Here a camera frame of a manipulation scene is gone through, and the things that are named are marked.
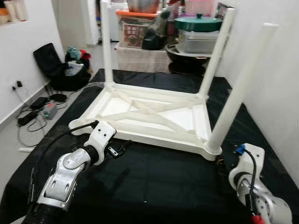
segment wall socket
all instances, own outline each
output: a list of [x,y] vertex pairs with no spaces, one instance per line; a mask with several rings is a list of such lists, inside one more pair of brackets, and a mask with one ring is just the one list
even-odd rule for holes
[[17,87],[18,88],[23,87],[23,84],[22,84],[22,82],[20,80],[17,80],[16,81],[16,85],[12,86],[13,91],[15,91]]

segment cable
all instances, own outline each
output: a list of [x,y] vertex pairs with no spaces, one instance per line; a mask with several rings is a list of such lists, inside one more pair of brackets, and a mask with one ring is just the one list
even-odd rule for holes
[[19,116],[24,113],[24,112],[27,112],[27,111],[33,111],[32,109],[29,109],[29,107],[27,105],[24,105],[22,108],[21,108],[21,111],[19,112],[19,114],[15,117],[16,119],[19,118]]
[[15,91],[17,97],[19,98],[19,100],[20,100],[24,105],[30,107],[30,105],[28,105],[28,104],[22,99],[22,97],[19,95],[18,91],[17,91],[16,89],[15,89],[14,91]]
[[49,92],[49,89],[48,89],[48,85],[45,85],[45,90],[46,90],[46,92],[48,94],[48,97],[50,97],[50,92]]
[[57,108],[57,110],[64,109],[66,107],[67,107],[67,105],[65,105],[64,107]]
[[[30,130],[29,128],[30,128],[31,126],[33,126],[36,122],[39,123],[40,128],[38,128],[38,129],[36,129],[36,130]],[[27,131],[29,131],[29,132],[36,132],[36,131],[39,131],[39,130],[42,129],[42,131],[43,131],[43,138],[44,138],[44,136],[46,135],[46,133],[45,133],[45,130],[44,130],[43,128],[46,127],[46,125],[47,125],[47,121],[45,121],[45,122],[46,122],[46,124],[45,124],[45,125],[42,125],[40,119],[37,117],[37,118],[35,119],[35,121],[27,127]],[[38,141],[38,143],[35,144],[35,145],[29,145],[29,144],[26,144],[25,142],[23,142],[23,141],[21,140],[21,127],[18,128],[18,134],[17,134],[17,137],[18,137],[18,141],[19,141],[23,146],[25,146],[25,147],[34,147],[34,146],[37,146],[37,145],[40,143],[40,141],[43,139],[43,138],[42,138],[42,139],[41,139],[40,141]]]
[[250,151],[244,149],[244,152],[246,152],[251,157],[252,162],[253,162],[253,174],[252,174],[252,179],[251,179],[251,184],[250,184],[250,191],[249,191],[249,194],[253,195],[254,182],[256,180],[256,160],[255,160],[254,156],[251,154]]
[[[40,121],[38,118],[35,119],[34,123],[32,123],[31,125],[29,125],[29,126],[27,127],[27,131],[29,131],[29,132],[37,132],[37,131],[43,129],[44,127],[46,127],[46,126],[47,126],[47,121],[46,121],[45,119],[43,119],[43,120],[44,120],[44,122],[45,122],[44,125],[42,125],[41,121]],[[30,130],[30,127],[33,126],[36,122],[38,122],[38,123],[40,124],[41,127],[38,128],[38,129],[36,129],[36,130]]]
[[250,210],[251,215],[255,216],[258,214],[255,206],[255,199],[254,199],[255,196],[253,193],[253,188],[256,180],[256,160],[254,156],[251,154],[251,152],[246,150],[245,145],[241,145],[240,147],[238,147],[235,152],[239,155],[242,155],[244,152],[246,152],[250,156],[253,162],[253,173],[252,173],[252,178],[250,183],[250,190],[249,190],[249,194],[245,195],[245,203],[246,203],[246,207]]
[[38,143],[37,144],[35,144],[35,145],[28,145],[28,144],[26,144],[26,143],[24,143],[22,140],[21,140],[21,137],[20,137],[20,132],[21,132],[21,127],[19,127],[18,128],[18,134],[17,134],[17,137],[18,137],[18,141],[23,145],[23,146],[25,146],[25,147],[28,147],[28,148],[31,148],[31,147],[34,147],[34,146],[37,146],[38,145]]

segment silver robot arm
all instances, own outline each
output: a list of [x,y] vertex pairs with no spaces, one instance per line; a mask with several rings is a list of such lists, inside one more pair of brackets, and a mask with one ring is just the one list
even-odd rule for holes
[[[256,161],[254,206],[264,223],[292,224],[292,212],[288,204],[283,199],[275,197],[259,179],[263,169],[264,150],[247,143],[243,147],[253,155]],[[229,182],[236,190],[240,202],[246,206],[246,195],[249,194],[253,176],[253,161],[247,153],[243,153],[239,159],[237,167],[229,173]]]
[[104,161],[104,149],[116,130],[100,121],[83,147],[64,154],[57,161],[56,171],[42,189],[23,224],[58,224],[70,207],[77,185],[77,177],[90,165]]

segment black tablecloth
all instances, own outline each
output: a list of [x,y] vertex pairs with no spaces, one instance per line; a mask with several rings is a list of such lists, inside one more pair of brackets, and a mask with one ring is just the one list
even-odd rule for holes
[[[103,80],[103,70],[99,70],[93,81]],[[121,84],[196,93],[202,78],[114,70],[114,80]],[[207,102],[212,128],[229,89],[224,78],[214,78]],[[85,88],[13,174],[0,205],[1,224],[26,214],[30,172],[38,155],[55,136],[68,129],[70,121],[80,117],[100,91],[99,87]],[[42,188],[59,156],[74,151],[87,139],[87,134],[68,135],[55,143],[43,160],[37,189]],[[118,145],[123,142],[114,140]],[[293,223],[299,223],[299,191],[244,105],[222,144],[225,166],[196,154],[133,143],[118,160],[92,167],[82,174],[63,223],[248,223],[248,213],[230,188],[226,172],[237,162],[232,154],[233,145],[245,142],[265,149],[262,181],[274,195],[288,202]]]

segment black cable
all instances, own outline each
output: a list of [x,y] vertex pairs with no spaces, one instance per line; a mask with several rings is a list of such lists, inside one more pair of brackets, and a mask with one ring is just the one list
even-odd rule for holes
[[[30,127],[33,126],[37,121],[39,122],[39,124],[40,124],[41,127],[38,128],[38,129],[36,129],[36,130],[30,130]],[[40,122],[40,120],[39,120],[39,119],[36,119],[31,125],[29,125],[29,126],[27,127],[27,131],[29,131],[29,132],[37,132],[37,131],[43,129],[44,127],[47,126],[47,121],[45,121],[45,119],[44,119],[44,122],[45,122],[45,124],[42,125],[41,122]]]
[[[33,126],[36,122],[38,122],[38,123],[40,124],[41,127],[38,128],[38,129],[36,129],[36,130],[30,130],[29,128],[30,128],[31,126]],[[46,127],[46,125],[47,125],[47,121],[45,121],[45,122],[46,122],[46,124],[45,124],[45,125],[42,125],[42,123],[40,122],[39,118],[37,117],[37,118],[35,119],[35,121],[27,127],[27,131],[29,131],[29,132],[36,132],[36,131],[39,131],[39,130],[42,129],[42,131],[43,131],[43,138],[44,138],[44,136],[46,135],[46,133],[45,133],[45,130],[44,130],[43,128]],[[21,140],[21,127],[20,127],[20,126],[19,126],[19,128],[18,128],[17,138],[18,138],[18,141],[19,141],[23,146],[25,146],[25,147],[34,147],[34,146],[37,146],[37,145],[39,144],[39,142],[42,140],[42,139],[41,139],[37,144],[34,144],[34,145],[28,145],[28,144],[26,144],[25,142],[23,142],[23,141]]]
[[21,131],[21,127],[18,128],[18,134],[17,134],[17,137],[18,137],[18,141],[19,141],[23,146],[28,147],[28,148],[31,148],[31,147],[34,147],[34,146],[37,146],[37,145],[38,145],[38,143],[37,143],[37,144],[35,144],[35,145],[31,145],[31,146],[30,146],[30,145],[24,143],[24,142],[21,140],[21,137],[20,137],[20,131]]
[[255,196],[253,193],[253,188],[254,188],[254,184],[255,184],[255,180],[256,180],[256,160],[255,160],[254,156],[251,154],[251,152],[249,152],[245,148],[243,150],[251,157],[252,162],[253,162],[253,174],[252,174],[252,179],[251,179],[251,183],[250,183],[250,190],[249,190],[249,194],[245,196],[245,201],[246,201],[246,207],[249,208],[251,215],[255,216],[257,214],[257,210],[256,210],[256,206],[255,206]]
[[65,105],[64,107],[57,108],[57,110],[64,109],[66,107],[67,107],[67,105]]
[[61,104],[65,104],[66,103],[66,101],[64,101],[64,102],[62,102],[62,103],[60,103],[60,104],[56,104],[56,106],[58,106],[58,105],[61,105]]
[[33,111],[32,109],[30,109],[27,105],[24,105],[22,108],[21,108],[21,111],[19,112],[19,114],[15,117],[16,119],[19,118],[19,116],[24,113],[24,112],[27,112],[27,111]]
[[45,85],[45,90],[46,90],[46,92],[48,94],[48,97],[50,97],[50,92],[49,92],[49,89],[48,89],[48,85]]
[[51,85],[49,86],[49,89],[50,89],[51,95],[53,95],[54,92],[53,92],[53,89],[52,89],[52,86],[51,86]]
[[251,157],[253,162],[253,174],[252,174],[252,180],[251,180],[250,191],[249,191],[249,193],[253,195],[254,182],[256,180],[256,160],[250,151],[244,149],[244,152],[246,152]]
[[40,154],[40,156],[38,157],[37,161],[36,161],[36,166],[35,166],[35,173],[34,173],[34,179],[36,180],[37,177],[38,177],[38,172],[39,172],[39,166],[41,164],[41,161],[44,157],[44,155],[46,154],[46,152],[48,151],[48,149],[57,141],[59,140],[61,137],[67,135],[67,134],[70,134],[76,130],[79,130],[79,129],[82,129],[82,128],[85,128],[85,127],[89,127],[91,126],[92,128],[95,128],[97,125],[98,125],[98,121],[94,121],[94,122],[91,122],[89,124],[86,124],[86,125],[82,125],[82,126],[79,126],[79,127],[76,127],[76,128],[73,128],[71,130],[68,130],[68,131],[65,131],[63,133],[61,133],[60,135],[58,135],[55,139],[53,139],[49,145],[42,151],[42,153]]

